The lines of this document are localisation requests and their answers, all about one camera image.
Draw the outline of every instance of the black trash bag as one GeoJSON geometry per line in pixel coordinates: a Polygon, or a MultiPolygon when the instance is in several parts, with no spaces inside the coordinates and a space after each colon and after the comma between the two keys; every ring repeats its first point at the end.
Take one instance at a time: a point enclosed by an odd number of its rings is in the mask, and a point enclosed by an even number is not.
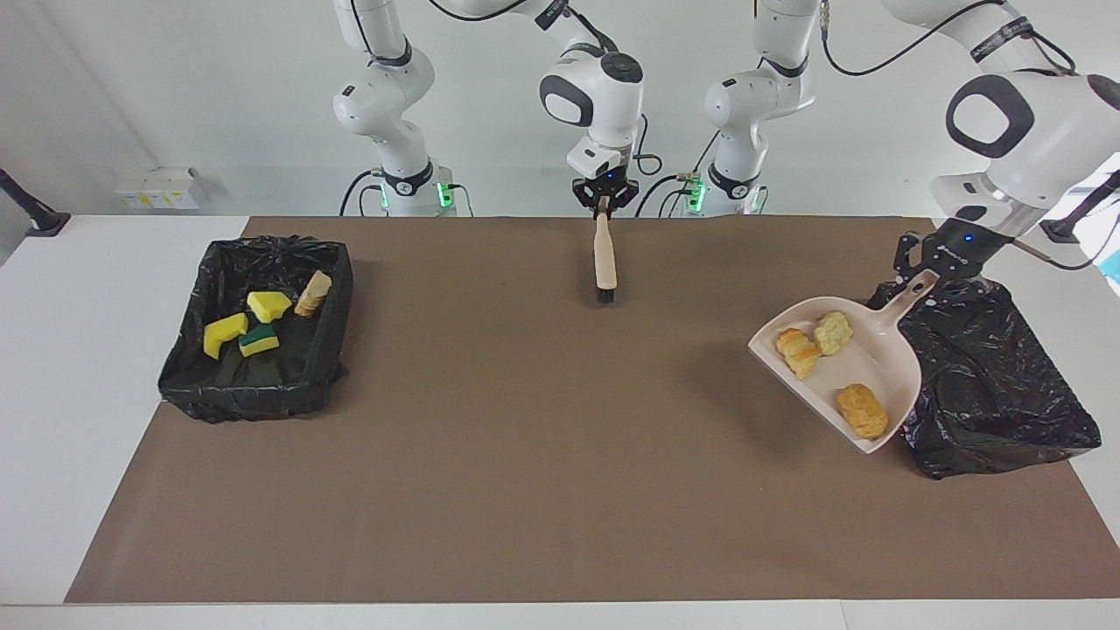
{"type": "MultiPolygon", "coordinates": [[[[897,291],[880,285],[869,306],[897,291]]],[[[937,304],[898,325],[922,364],[922,390],[903,424],[933,479],[1004,473],[1067,460],[1101,445],[1085,411],[1002,285],[948,282],[937,304]]]]}
{"type": "Polygon", "coordinates": [[[160,373],[160,393],[207,423],[280,419],[325,408],[330,387],[346,373],[339,354],[353,287],[343,243],[299,237],[211,243],[160,373]],[[316,270],[330,276],[330,293],[312,317],[299,317],[295,303],[316,270]],[[280,348],[246,359],[235,340],[223,344],[218,361],[204,354],[206,324],[246,313],[250,330],[258,325],[245,297],[262,290],[282,291],[293,304],[272,322],[280,348]]]}

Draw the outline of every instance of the sponge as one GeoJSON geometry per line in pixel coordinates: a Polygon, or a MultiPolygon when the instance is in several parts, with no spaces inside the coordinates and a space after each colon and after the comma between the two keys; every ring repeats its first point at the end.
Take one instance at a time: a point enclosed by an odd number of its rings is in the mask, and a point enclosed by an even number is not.
{"type": "Polygon", "coordinates": [[[273,319],[283,317],[291,307],[291,300],[280,291],[253,291],[245,298],[245,303],[262,324],[271,324],[273,319]]]}
{"type": "Polygon", "coordinates": [[[203,352],[217,361],[222,353],[222,344],[237,339],[237,335],[243,335],[246,331],[249,331],[249,317],[244,313],[207,324],[203,331],[203,352]]]}
{"type": "Polygon", "coordinates": [[[237,340],[237,345],[241,346],[242,356],[252,356],[253,354],[264,352],[265,350],[280,348],[280,340],[277,339],[277,333],[272,330],[272,326],[264,324],[256,326],[249,334],[242,335],[242,337],[237,340]]]}

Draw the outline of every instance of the brown mat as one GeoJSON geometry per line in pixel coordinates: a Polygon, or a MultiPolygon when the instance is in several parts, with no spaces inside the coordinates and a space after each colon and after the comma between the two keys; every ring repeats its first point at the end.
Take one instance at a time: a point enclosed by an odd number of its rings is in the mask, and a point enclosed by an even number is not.
{"type": "Polygon", "coordinates": [[[309,421],[164,406],[67,602],[1120,596],[1068,464],[920,476],[865,456],[746,350],[867,297],[926,221],[254,219],[346,241],[351,374],[309,421]]]}

